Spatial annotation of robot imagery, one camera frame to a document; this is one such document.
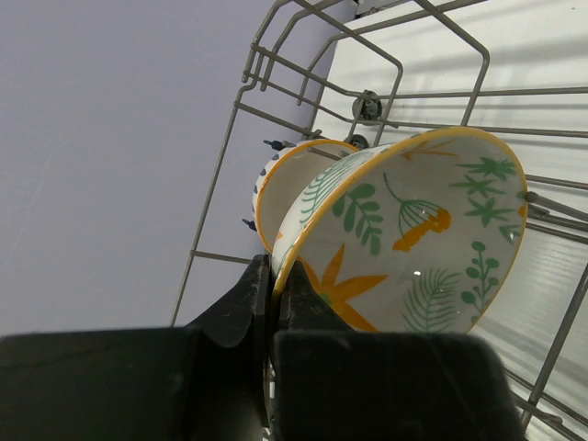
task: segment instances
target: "metal wire rack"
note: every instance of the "metal wire rack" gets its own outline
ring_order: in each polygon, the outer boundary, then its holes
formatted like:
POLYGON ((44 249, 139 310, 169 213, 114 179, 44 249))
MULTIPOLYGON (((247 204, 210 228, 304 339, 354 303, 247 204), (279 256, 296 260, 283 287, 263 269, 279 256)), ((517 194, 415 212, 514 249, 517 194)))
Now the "metal wire rack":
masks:
MULTIPOLYGON (((254 40, 251 44, 251 50, 249 52, 249 56, 247 58, 245 68, 243 71, 242 81, 245 83, 245 85, 241 87, 241 89, 237 93, 237 97, 235 99, 232 113, 229 119, 228 128, 226 130, 224 139, 221 144, 218 161, 214 168, 213 177, 210 181, 209 191, 206 195, 204 208, 198 221, 196 234, 194 237, 194 241, 192 243, 191 251, 189 253, 189 258, 187 260, 186 270, 182 278, 181 287, 179 290, 179 295, 177 298, 175 311, 172 319, 172 325, 175 324, 175 319, 177 317, 177 313, 179 311, 182 298, 184 297, 184 292, 187 286, 187 280, 190 275, 190 270, 193 265, 194 258, 196 256, 242 264, 248 263, 246 259, 222 254, 204 253, 198 250, 198 243, 200 241, 202 230, 204 228, 204 223, 207 218, 210 202, 212 200, 214 189, 217 184, 217 179, 219 177, 224 155, 227 150, 227 146, 229 145, 229 141, 232 134, 232 128, 235 123, 237 114, 240 110, 256 115, 259 118, 266 119, 268 121, 276 123, 277 125, 282 126, 286 129, 294 130, 297 133, 299 133, 303 139, 321 137, 321 132, 319 130, 313 129, 313 124, 316 119, 317 112, 320 110, 336 119, 343 121, 344 123, 349 124, 348 139, 350 139, 351 136, 354 135, 354 133, 356 132, 356 127, 358 125, 375 126, 377 128, 377 132, 375 136, 374 145, 377 145, 380 142, 383 131, 387 127, 404 127, 430 130, 447 126, 444 124, 435 124, 429 122, 403 122, 390 120, 390 110, 392 109, 395 103, 401 100, 410 100, 418 98, 467 98, 468 101, 464 108, 460 124, 462 126, 468 126, 472 111, 476 106, 478 98, 481 96, 564 96, 588 94, 588 86, 482 90, 484 78, 490 65, 490 52, 472 35, 470 35, 464 28, 462 28, 455 21, 449 18, 446 15, 446 13, 449 11, 481 3, 484 0, 454 0, 444 3, 440 6, 434 6, 427 0, 413 0, 420 7, 419 11, 413 12, 411 14, 406 14, 404 16, 394 17, 392 19, 380 21, 378 23, 356 29, 349 28, 348 26, 337 21, 335 18, 331 17, 330 15, 324 12, 326 8, 341 3, 342 1, 344 0, 322 0, 316 3, 315 5, 312 5, 305 0, 277 0, 271 6, 267 16, 262 21, 260 29, 254 36, 254 40), (270 23, 272 23, 272 21, 276 17, 278 10, 290 3, 298 4, 300 10, 291 17, 288 24, 284 27, 283 31, 275 41, 274 46, 271 50, 267 49, 264 46, 261 46, 261 39, 266 34, 266 31, 270 26, 270 23), (284 45, 285 41, 290 36, 292 29, 295 28, 296 24, 302 19, 310 16, 315 16, 320 20, 323 20, 339 32, 333 35, 327 41, 325 41, 321 49, 318 51, 318 53, 312 60, 311 64, 308 66, 308 68, 303 68, 298 66, 296 63, 288 60, 287 58, 280 56, 278 53, 280 52, 280 49, 284 45), (363 37, 364 34, 367 34, 369 32, 400 26, 402 24, 413 22, 415 20, 419 20, 426 17, 433 17, 434 19, 436 19, 440 26, 448 28, 460 39, 466 42, 471 47, 472 51, 476 51, 481 56, 480 69, 478 71, 474 86, 471 88, 471 90, 466 90, 463 92, 425 92, 414 94, 399 94, 399 86, 401 84, 404 73, 404 66, 402 65, 402 62, 396 59, 391 54, 384 51, 378 45, 363 37), (393 66, 396 67, 397 74, 394 80, 391 82, 392 86, 390 93, 388 95, 375 95, 373 93, 369 93, 368 91, 348 90, 346 88, 341 87, 340 85, 328 81, 325 78, 322 78, 321 76, 313 72, 313 69, 320 61, 320 59, 323 57, 323 55, 328 51, 331 45, 343 39, 352 39, 356 41, 357 43, 363 45, 368 50, 375 52, 377 55, 379 55, 387 62, 390 62, 393 66), (275 81, 272 81, 272 73, 274 71, 274 66, 276 64, 284 66, 290 69, 291 71, 301 75, 302 85, 299 92, 288 90, 286 87, 278 85, 275 81), (317 96, 315 97, 306 96, 307 85, 309 81, 313 81, 314 83, 317 83, 319 85, 319 91, 317 96), (311 106, 312 113, 311 122, 309 126, 301 127, 284 119, 278 118, 277 116, 271 113, 265 112, 261 108, 252 107, 243 102, 243 97, 247 93, 254 91, 255 89, 264 91, 268 87, 278 91, 281 94, 294 98, 297 101, 298 105, 304 103, 306 105, 311 106), (366 113, 361 111, 354 112, 354 117, 352 119, 346 118, 343 115, 341 115, 339 111, 335 111, 321 104, 322 94, 325 91, 325 89, 330 89, 338 94, 341 94, 342 96, 354 98, 356 100, 356 107, 359 109, 369 108, 370 105, 373 105, 373 103, 376 102, 385 102, 386 104, 385 106, 380 106, 381 112, 379 112, 379 114, 375 118, 367 118, 366 113)), ((481 130, 487 130, 489 132, 501 134, 537 135, 543 137, 563 137, 577 139, 588 138, 588 131, 527 129, 487 126, 471 127, 477 127, 481 130)), ((540 175, 527 175, 526 179, 529 182, 540 183, 543 185, 565 187, 575 190, 588 190, 588 183, 585 182, 575 182, 540 175)), ((545 234, 558 236, 569 241, 575 241, 576 243, 588 244, 588 237, 586 237, 583 234, 588 232, 587 213, 574 209, 567 205, 561 204, 549 198, 544 198, 534 192, 529 192, 526 195, 526 200, 527 202, 529 202, 528 218, 532 220, 527 223, 527 228, 535 230, 537 232, 543 232, 545 234), (552 211, 556 211, 560 214, 565 215, 566 217, 552 214, 552 211)), ((558 356, 560 355, 561 348, 563 347, 563 344, 568 336, 568 333, 570 332, 573 321, 578 313, 578 310, 580 309, 582 300, 584 298, 584 295, 586 294, 587 289, 588 265, 584 269, 582 276, 578 282, 577 288, 573 293, 571 302, 563 317, 563 320, 561 321, 560 327, 553 339, 551 347, 548 351, 548 355, 545 359, 542 368, 538 373, 535 383, 530 383, 526 381, 525 379, 521 378, 519 375, 515 374, 512 371, 507 371, 507 375, 510 377, 511 380, 530 391, 526 399, 514 394, 515 403, 522 410, 521 421, 525 429, 528 427, 532 418, 537 418, 539 421, 548 425, 557 433, 559 433, 567 439, 574 441, 584 439, 577 433, 573 432, 569 427, 567 427, 560 416, 553 413, 543 412, 537 408, 537 405, 540 400, 543 400, 544 402, 549 403, 551 406, 561 411, 563 414, 570 417, 580 426, 588 429, 588 417, 586 415, 570 408, 568 405, 548 395, 544 391, 548 383, 549 376, 556 364, 558 356)))

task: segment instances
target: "gray wall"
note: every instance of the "gray wall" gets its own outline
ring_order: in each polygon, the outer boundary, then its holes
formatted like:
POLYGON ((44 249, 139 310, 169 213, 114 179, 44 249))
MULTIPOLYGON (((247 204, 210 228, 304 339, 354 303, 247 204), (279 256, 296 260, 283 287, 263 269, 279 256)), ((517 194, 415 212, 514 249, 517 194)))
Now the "gray wall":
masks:
MULTIPOLYGON (((0 5, 0 334, 168 323, 248 45, 270 5, 0 5)), ((335 14, 353 10, 349 2, 335 14)), ((332 33, 305 22, 299 48, 284 54, 306 64, 332 33)), ((309 117, 276 94, 253 102, 294 122, 309 117)), ((262 140, 285 138, 298 135, 238 118, 203 251, 261 251, 241 218, 270 155, 262 140)), ((197 259, 180 322, 242 271, 197 259)))

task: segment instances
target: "orange leaf print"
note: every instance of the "orange leaf print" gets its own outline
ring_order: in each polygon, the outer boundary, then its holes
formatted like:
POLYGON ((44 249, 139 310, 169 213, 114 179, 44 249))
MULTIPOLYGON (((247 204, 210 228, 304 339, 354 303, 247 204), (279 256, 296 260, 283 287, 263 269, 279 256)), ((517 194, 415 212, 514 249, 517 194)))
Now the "orange leaf print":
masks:
POLYGON ((459 156, 457 153, 440 152, 440 151, 435 150, 435 149, 438 149, 439 147, 443 147, 444 145, 447 145, 453 141, 454 140, 441 142, 437 145, 434 145, 433 147, 429 147, 428 149, 426 148, 426 145, 429 143, 429 141, 423 141, 419 145, 417 145, 414 149, 410 150, 409 152, 401 154, 401 156, 404 159, 408 159, 409 161, 412 161, 413 156, 416 154, 436 154, 439 156, 459 156))
POLYGON ((364 292, 376 287, 386 278, 387 275, 382 276, 360 276, 352 277, 344 280, 338 285, 336 284, 341 270, 341 264, 345 257, 345 244, 342 244, 339 251, 333 256, 331 262, 322 274, 322 280, 316 275, 312 267, 303 259, 299 259, 304 266, 306 274, 311 282, 312 288, 318 295, 326 301, 329 306, 335 311, 346 323, 354 326, 362 331, 375 332, 377 329, 366 320, 359 312, 351 307, 347 301, 353 299, 364 292))

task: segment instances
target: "wire tine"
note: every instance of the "wire tine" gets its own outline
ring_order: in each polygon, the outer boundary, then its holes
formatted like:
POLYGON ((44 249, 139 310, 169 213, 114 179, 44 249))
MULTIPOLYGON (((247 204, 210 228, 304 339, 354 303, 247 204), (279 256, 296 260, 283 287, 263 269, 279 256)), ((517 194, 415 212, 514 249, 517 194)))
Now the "wire tine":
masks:
POLYGON ((565 214, 566 216, 570 216, 571 218, 588 222, 588 213, 584 213, 583 211, 580 211, 578 209, 574 209, 567 205, 560 204, 555 200, 544 198, 534 191, 527 191, 525 194, 525 200, 531 204, 536 204, 546 209, 553 209, 554 211, 557 211, 561 214, 565 214))
POLYGON ((562 239, 567 239, 569 241, 588 245, 588 237, 579 236, 578 234, 572 234, 570 232, 561 232, 560 230, 555 230, 550 227, 544 227, 543 225, 537 225, 536 223, 531 222, 527 222, 526 227, 529 230, 535 230, 536 232, 544 232, 546 234, 551 234, 552 236, 557 236, 562 239))
MULTIPOLYGON (((578 286, 571 297, 570 305, 566 310, 563 319, 561 320, 560 328, 558 329, 555 338, 553 339, 553 343, 551 344, 551 348, 549 349, 548 356, 545 358, 545 362, 543 363, 543 367, 539 371, 539 375, 537 376, 537 381, 531 390, 529 395, 529 399, 527 400, 529 404, 536 406, 541 398, 541 394, 545 389, 545 386, 548 384, 549 376, 555 367, 556 361, 560 356, 561 348, 568 337, 568 333, 570 332, 571 326, 573 325, 573 321, 576 318, 576 314, 582 305, 582 301, 584 300, 584 296, 586 295, 586 290, 588 290, 588 265, 586 265, 582 276, 580 277, 580 281, 578 282, 578 286)), ((523 428, 527 428, 529 422, 531 421, 531 414, 528 412, 523 412, 522 417, 522 425, 523 428)))
MULTIPOLYGON (((319 85, 319 93, 316 95, 316 101, 318 103, 321 102, 322 100, 322 95, 324 94, 324 85, 319 85)), ((311 130, 314 127, 314 122, 316 121, 316 116, 319 113, 319 109, 317 107, 312 107, 312 113, 311 113, 311 119, 309 120, 309 130, 311 130)))
MULTIPOLYGON (((353 40, 357 41, 358 43, 363 44, 368 49, 374 51, 377 55, 384 58, 385 60, 388 60, 389 62, 391 62, 392 64, 394 64, 396 66, 396 68, 398 69, 398 73, 396 75, 396 80, 394 81, 394 85, 392 86, 392 91, 390 92, 390 98, 388 100, 388 103, 386 104, 386 107, 382 113, 382 117, 384 119, 387 118, 388 115, 390 114, 390 110, 392 108, 392 103, 394 102, 394 95, 398 92, 398 88, 400 87, 400 83, 402 80, 402 75, 404 73, 404 67, 402 66, 402 63, 400 62, 400 60, 391 56, 389 53, 383 51, 379 46, 377 46, 374 43, 372 43, 371 41, 363 38, 361 35, 359 35, 355 31, 353 31, 352 29, 348 28, 344 24, 338 22, 337 20, 335 20, 331 16, 324 14, 322 11, 317 9, 315 6, 309 4, 308 2, 306 2, 304 0, 294 0, 294 1, 296 3, 298 3, 300 6, 311 11, 312 13, 314 13, 314 15, 316 15, 318 18, 321 18, 322 20, 329 23, 331 26, 334 26, 335 28, 344 32, 353 40)), ((385 125, 380 123, 379 128, 378 128, 378 132, 376 134, 376 138, 374 140, 375 144, 379 143, 379 140, 382 136, 382 133, 384 132, 384 128, 385 128, 385 125)))
MULTIPOLYGON (((337 3, 341 3, 343 0, 322 0, 318 3, 316 3, 314 6, 317 9, 326 9, 327 7, 331 7, 336 5, 337 3)), ((282 45, 284 44, 284 42, 286 41, 286 39, 288 38, 288 36, 290 35, 290 32, 292 32, 292 29, 294 29, 294 27, 296 26, 296 24, 301 21, 303 18, 311 16, 312 12, 308 11, 308 10, 301 10, 299 12, 297 12, 296 14, 294 14, 292 16, 292 18, 289 20, 288 24, 286 25, 286 27, 284 28, 284 30, 282 31, 282 33, 280 34, 280 36, 277 38, 276 40, 276 44, 274 44, 274 49, 272 50, 273 53, 278 53, 279 50, 281 49, 282 45)), ((272 70, 274 69, 274 61, 273 60, 268 60, 267 62, 267 66, 266 66, 266 71, 264 73, 264 81, 268 81, 270 75, 272 74, 272 70)), ((260 90, 263 92, 266 90, 266 84, 262 83, 260 90)))
MULTIPOLYGON (((520 384, 524 388, 527 388, 529 390, 533 389, 533 384, 528 382, 526 379, 524 379, 520 375, 515 374, 512 370, 509 370, 509 369, 505 369, 505 371, 506 371, 506 375, 508 377, 510 377, 512 380, 516 381, 518 384, 520 384)), ((573 420, 575 420, 576 422, 578 422, 580 424, 583 424, 585 427, 588 428, 588 418, 581 415, 580 413, 577 413, 576 411, 574 411, 572 408, 570 408, 569 406, 567 406, 563 402, 556 400, 548 393, 543 392, 541 394, 541 400, 545 400, 546 402, 551 404, 556 409, 564 412, 565 414, 570 416, 570 418, 572 418, 573 420)))
POLYGON ((260 83, 264 83, 264 84, 270 86, 271 88, 276 89, 279 92, 282 92, 283 94, 286 94, 288 96, 292 96, 293 98, 301 99, 305 104, 308 104, 310 106, 316 107, 316 108, 322 110, 323 112, 328 113, 329 115, 331 115, 331 116, 333 116, 333 117, 335 117, 337 119, 340 119, 343 122, 351 123, 353 121, 352 119, 342 117, 338 113, 333 112, 331 109, 329 109, 329 108, 327 108, 325 106, 321 106, 320 104, 318 104, 318 102, 320 101, 320 98, 317 101, 311 101, 311 100, 309 100, 308 98, 306 98, 304 96, 300 96, 300 95, 292 92, 291 90, 288 90, 286 87, 282 87, 281 85, 277 85, 275 83, 272 83, 271 81, 266 81, 265 79, 263 79, 259 75, 254 75, 252 73, 249 73, 247 76, 250 77, 250 78, 254 78, 254 79, 258 80, 260 83))
POLYGON ((311 130, 297 126, 296 124, 292 124, 291 122, 288 122, 282 118, 275 117, 274 115, 270 115, 269 113, 259 110, 258 108, 247 106, 243 103, 235 103, 235 107, 239 108, 240 110, 244 110, 247 113, 251 113, 252 115, 256 115, 257 117, 272 121, 282 127, 285 127, 286 129, 294 130, 305 136, 311 136, 314 133, 311 130))
MULTIPOLYGON (((580 95, 588 94, 588 87, 543 87, 536 89, 510 89, 510 90, 481 90, 478 96, 543 96, 543 95, 580 95)), ((471 92, 432 92, 422 94, 399 94, 397 99, 415 98, 467 98, 471 92)))
MULTIPOLYGON (((454 9, 460 9, 461 7, 475 5, 477 3, 481 3, 481 2, 485 2, 485 1, 486 0, 454 0, 453 2, 448 2, 448 3, 444 3, 442 5, 439 5, 437 8, 441 12, 447 12, 447 11, 453 11, 454 9)), ((374 23, 373 25, 364 26, 363 28, 357 28, 357 29, 355 29, 355 32, 357 34, 361 35, 361 34, 365 34, 368 32, 373 32, 375 30, 391 28, 393 26, 401 25, 403 23, 409 23, 411 21, 415 21, 420 18, 429 17, 429 16, 430 16, 430 14, 426 11, 412 12, 411 14, 406 14, 405 16, 395 17, 390 20, 385 20, 385 21, 382 21, 379 23, 374 23)), ((310 72, 312 72, 314 70, 314 67, 318 64, 318 62, 321 60, 323 55, 328 51, 329 47, 334 42, 339 41, 339 40, 343 40, 343 39, 348 39, 348 38, 349 38, 349 36, 344 33, 337 34, 337 35, 329 38, 322 45, 321 49, 317 52, 317 54, 314 56, 314 59, 312 59, 311 64, 309 64, 308 70, 310 72)), ((309 82, 309 79, 306 77, 302 80, 302 86, 300 88, 300 94, 302 96, 304 96, 306 93, 306 87, 308 85, 308 82, 309 82)), ((388 98, 390 98, 390 96, 386 95, 383 99, 388 99, 388 98)))
POLYGON ((570 228, 571 230, 576 230, 577 232, 588 232, 588 223, 587 222, 580 222, 572 219, 562 218, 560 216, 554 216, 552 214, 538 214, 530 210, 527 215, 530 219, 535 221, 542 221, 545 223, 550 223, 551 225, 557 225, 563 228, 570 228))
MULTIPOLYGON (((264 61, 264 56, 259 55, 257 57, 257 63, 255 65, 255 73, 259 74, 261 72, 261 66, 264 61)), ((222 145, 219 151, 219 157, 217 158, 217 163, 214 166, 214 171, 212 172, 212 178, 210 179, 209 190, 207 191, 206 197, 204 199, 204 206, 202 207, 202 211, 200 212, 200 219, 198 220, 198 226, 196 228, 196 233, 194 234, 194 240, 192 242, 192 248, 190 249, 190 254, 187 259, 186 268, 184 269, 184 275, 182 276, 182 282, 180 284, 179 292, 177 293, 177 298, 175 300, 174 311, 172 312, 172 320, 170 321, 170 326, 175 325, 175 321, 177 320, 177 314, 180 311, 180 306, 182 305, 182 300, 184 299, 184 294, 186 292, 186 285, 187 280, 190 277, 190 272, 192 270, 192 264, 194 263, 194 253, 197 251, 198 243, 200 242, 200 236, 202 235, 202 230, 204 229, 204 221, 206 220, 207 215, 209 214, 210 202, 212 201, 212 194, 214 193, 214 188, 217 185, 217 180, 219 179, 219 173, 221 172, 222 161, 224 160, 224 154, 227 151, 227 146, 229 145, 229 139, 231 138, 232 128, 235 124, 235 120, 237 118, 238 107, 237 103, 241 101, 243 98, 243 94, 247 91, 255 89, 257 84, 256 80, 252 80, 249 85, 244 85, 239 89, 237 92, 237 97, 235 98, 235 103, 232 107, 231 116, 229 117, 229 123, 227 125, 227 130, 225 131, 224 138, 222 140, 222 145)))
POLYGON ((541 421, 551 421, 554 424, 563 424, 563 420, 561 419, 561 417, 559 415, 554 415, 553 413, 543 412, 543 411, 539 410, 536 406, 533 406, 532 404, 529 404, 528 402, 526 402, 525 399, 519 397, 514 392, 511 392, 511 394, 513 395, 513 398, 514 398, 514 404, 516 404, 518 407, 520 407, 524 411, 532 413, 533 416, 540 419, 541 421))
POLYGON ((588 184, 584 182, 568 181, 565 179, 556 179, 555 177, 526 175, 526 180, 530 182, 538 182, 541 184, 550 184, 551 186, 577 188, 579 190, 588 190, 588 184))
POLYGON ((469 96, 469 102, 466 106, 466 111, 461 119, 461 125, 467 126, 469 122, 469 117, 471 116, 471 112, 476 105, 476 99, 478 99, 478 94, 481 90, 481 84, 484 81, 486 73, 488 72, 488 66, 490 65, 490 53, 482 45, 479 41, 474 39, 468 32, 466 32, 462 27, 456 24, 451 18, 440 12, 435 6, 429 3, 427 0, 413 0, 416 2, 422 9, 427 11, 433 17, 437 19, 441 24, 443 24, 446 28, 449 28, 454 34, 468 43, 472 48, 478 51, 481 55, 482 62, 480 67, 480 72, 478 73, 478 78, 476 79, 476 83, 474 84, 474 88, 471 91, 469 96))
MULTIPOLYGON (((267 28, 269 27, 269 24, 272 22, 272 20, 276 16, 278 9, 280 7, 282 7, 283 5, 290 3, 290 1, 291 0, 276 0, 276 2, 272 5, 272 7, 267 12, 264 20, 261 22, 259 29, 255 33, 254 40, 253 40, 254 44, 257 44, 257 43, 259 43, 259 41, 261 41, 261 38, 266 33, 267 28)), ((245 72, 251 72, 251 68, 254 65, 254 57, 255 57, 255 52, 253 50, 249 50, 249 55, 247 55, 247 61, 245 62, 245 68, 243 69, 245 72)), ((243 77, 241 78, 241 82, 242 83, 247 82, 247 77, 245 75, 243 75, 243 77)))
POLYGON ((243 259, 242 257, 235 257, 233 255, 205 253, 204 251, 194 251, 192 255, 202 257, 203 259, 221 260, 222 262, 232 262, 234 264, 249 265, 251 263, 251 259, 243 259))
MULTIPOLYGON (((392 127, 413 127, 416 129, 439 129, 442 127, 455 127, 453 124, 432 124, 428 122, 407 122, 407 121, 390 121, 383 119, 387 126, 392 127)), ((366 121, 364 124, 376 125, 379 122, 366 121)), ((485 130, 493 133, 510 133, 514 135, 538 135, 538 136, 557 136, 561 138, 588 138, 588 131, 577 130, 547 130, 547 129, 517 129, 511 127, 488 127, 488 126, 470 126, 474 129, 485 130)))
POLYGON ((289 69, 291 69, 294 72, 297 72, 298 74, 308 76, 312 81, 316 81, 317 83, 319 83, 321 85, 329 87, 330 89, 333 89, 335 92, 338 92, 341 95, 351 96, 353 98, 359 98, 360 96, 364 95, 363 93, 360 93, 360 92, 353 92, 350 90, 343 89, 342 87, 340 87, 334 83, 331 83, 330 81, 325 80, 324 78, 321 78, 317 74, 314 74, 314 73, 307 71, 306 69, 298 66, 297 64, 295 64, 289 60, 286 60, 283 57, 280 57, 279 55, 273 53, 272 51, 269 51, 268 49, 266 49, 262 46, 252 44, 251 47, 254 51, 257 51, 257 52, 265 55, 267 58, 273 59, 274 61, 279 62, 280 64, 288 67, 289 69))

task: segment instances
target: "bowl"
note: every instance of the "bowl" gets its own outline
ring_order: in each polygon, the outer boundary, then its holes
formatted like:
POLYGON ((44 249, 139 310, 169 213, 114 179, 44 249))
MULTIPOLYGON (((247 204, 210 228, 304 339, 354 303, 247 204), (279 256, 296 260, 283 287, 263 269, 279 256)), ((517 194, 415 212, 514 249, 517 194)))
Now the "bowl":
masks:
POLYGON ((300 191, 333 165, 333 156, 342 158, 357 150, 346 142, 313 140, 274 154, 257 177, 253 195, 255 228, 267 251, 271 250, 279 226, 300 191), (332 157, 314 153, 312 148, 332 157))
POLYGON ((467 332, 515 260, 525 193, 516 156, 481 130, 433 130, 351 154, 284 217, 273 299, 299 259, 316 293, 357 330, 467 332))

